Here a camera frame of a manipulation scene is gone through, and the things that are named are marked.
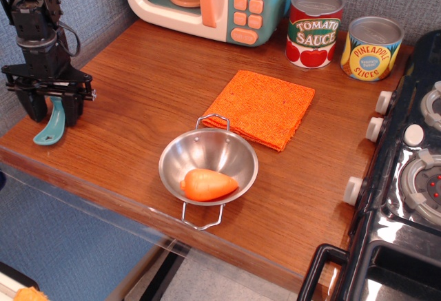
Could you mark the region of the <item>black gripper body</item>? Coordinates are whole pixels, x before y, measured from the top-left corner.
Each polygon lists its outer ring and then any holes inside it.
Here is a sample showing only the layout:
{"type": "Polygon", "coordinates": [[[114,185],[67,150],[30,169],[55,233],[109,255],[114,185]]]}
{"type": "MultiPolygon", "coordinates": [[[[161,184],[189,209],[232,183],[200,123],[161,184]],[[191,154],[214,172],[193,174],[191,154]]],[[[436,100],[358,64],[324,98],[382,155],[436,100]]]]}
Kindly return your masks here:
{"type": "Polygon", "coordinates": [[[17,38],[25,63],[5,65],[1,71],[11,77],[32,79],[40,83],[68,86],[80,85],[79,94],[89,101],[96,98],[92,89],[92,76],[85,74],[71,65],[71,58],[80,52],[81,44],[77,43],[76,52],[71,53],[64,35],[52,35],[40,41],[17,38]]]}

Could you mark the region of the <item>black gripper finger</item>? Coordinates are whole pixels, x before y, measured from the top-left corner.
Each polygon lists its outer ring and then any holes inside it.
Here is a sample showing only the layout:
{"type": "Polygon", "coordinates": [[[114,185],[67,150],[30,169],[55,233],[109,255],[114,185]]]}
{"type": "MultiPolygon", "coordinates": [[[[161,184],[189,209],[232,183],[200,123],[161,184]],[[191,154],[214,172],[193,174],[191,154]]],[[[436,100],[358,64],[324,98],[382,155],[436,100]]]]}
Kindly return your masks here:
{"type": "Polygon", "coordinates": [[[16,95],[28,116],[35,122],[41,122],[48,113],[45,97],[30,90],[17,90],[16,95]]]}
{"type": "Polygon", "coordinates": [[[74,127],[83,113],[83,98],[80,94],[67,93],[62,96],[62,105],[65,112],[65,125],[74,127]]]}

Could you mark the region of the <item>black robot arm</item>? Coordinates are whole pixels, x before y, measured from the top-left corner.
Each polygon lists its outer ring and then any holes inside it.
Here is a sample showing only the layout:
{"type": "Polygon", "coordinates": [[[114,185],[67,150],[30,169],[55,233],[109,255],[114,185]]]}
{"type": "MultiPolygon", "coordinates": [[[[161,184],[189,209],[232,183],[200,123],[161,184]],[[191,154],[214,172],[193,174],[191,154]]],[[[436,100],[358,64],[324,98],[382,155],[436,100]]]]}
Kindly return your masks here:
{"type": "Polygon", "coordinates": [[[7,89],[17,95],[36,122],[48,112],[46,97],[60,99],[65,126],[75,126],[84,102],[94,100],[96,92],[91,86],[92,76],[71,64],[81,49],[71,52],[68,47],[65,33],[71,28],[60,20],[60,0],[1,0],[1,4],[16,30],[16,43],[25,60],[2,67],[7,89]]]}

